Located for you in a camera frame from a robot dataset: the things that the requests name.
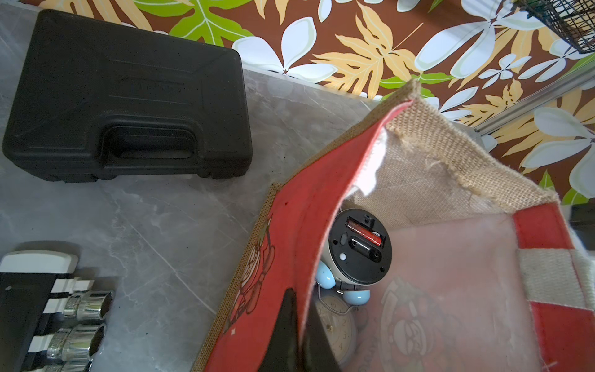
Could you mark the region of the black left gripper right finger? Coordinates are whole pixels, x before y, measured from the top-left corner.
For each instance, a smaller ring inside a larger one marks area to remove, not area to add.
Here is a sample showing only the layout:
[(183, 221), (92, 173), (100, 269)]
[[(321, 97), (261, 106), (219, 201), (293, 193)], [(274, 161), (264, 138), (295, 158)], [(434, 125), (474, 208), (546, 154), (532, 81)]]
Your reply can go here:
[(308, 311), (302, 343), (302, 370), (306, 372), (341, 372), (315, 308)]

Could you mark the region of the light blue bell alarm clock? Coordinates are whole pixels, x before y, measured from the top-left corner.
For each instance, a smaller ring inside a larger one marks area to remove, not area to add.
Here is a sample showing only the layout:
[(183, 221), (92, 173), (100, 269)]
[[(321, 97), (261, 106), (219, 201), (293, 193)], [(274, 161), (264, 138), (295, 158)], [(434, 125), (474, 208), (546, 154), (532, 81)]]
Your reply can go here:
[(370, 287), (388, 274), (392, 257), (387, 228), (375, 215), (358, 208), (339, 210), (323, 243), (315, 272), (319, 299), (322, 290), (334, 291), (346, 303), (346, 310), (323, 305), (341, 315), (367, 304)]

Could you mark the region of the burlap red Christmas canvas bag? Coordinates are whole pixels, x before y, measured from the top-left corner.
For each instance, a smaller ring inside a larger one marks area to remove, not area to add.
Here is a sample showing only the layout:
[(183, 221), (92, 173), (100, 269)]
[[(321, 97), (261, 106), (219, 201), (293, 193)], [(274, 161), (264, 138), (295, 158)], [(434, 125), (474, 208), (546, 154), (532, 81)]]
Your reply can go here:
[(303, 371), (322, 246), (350, 208), (385, 225), (393, 257), (351, 309), (356, 351), (341, 371), (594, 369), (594, 264), (557, 195), (499, 164), (410, 81), (271, 186), (194, 370), (258, 371), (291, 288)]

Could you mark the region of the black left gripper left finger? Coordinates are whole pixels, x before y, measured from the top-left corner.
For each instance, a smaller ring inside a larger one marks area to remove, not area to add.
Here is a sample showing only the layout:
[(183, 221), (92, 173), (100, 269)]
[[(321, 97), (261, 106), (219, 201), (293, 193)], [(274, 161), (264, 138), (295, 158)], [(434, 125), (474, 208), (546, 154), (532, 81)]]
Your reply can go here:
[(288, 288), (283, 297), (274, 330), (258, 369), (259, 372), (298, 370), (298, 320), (296, 294)]

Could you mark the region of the clear round alarm clock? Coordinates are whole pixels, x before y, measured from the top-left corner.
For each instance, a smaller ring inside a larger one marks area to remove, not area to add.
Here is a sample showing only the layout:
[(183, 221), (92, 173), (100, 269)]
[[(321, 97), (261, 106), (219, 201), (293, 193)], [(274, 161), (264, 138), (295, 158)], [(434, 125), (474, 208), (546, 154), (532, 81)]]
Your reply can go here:
[(315, 306), (333, 356), (341, 368), (346, 367), (356, 351), (356, 320), (342, 296), (322, 289), (315, 295)]

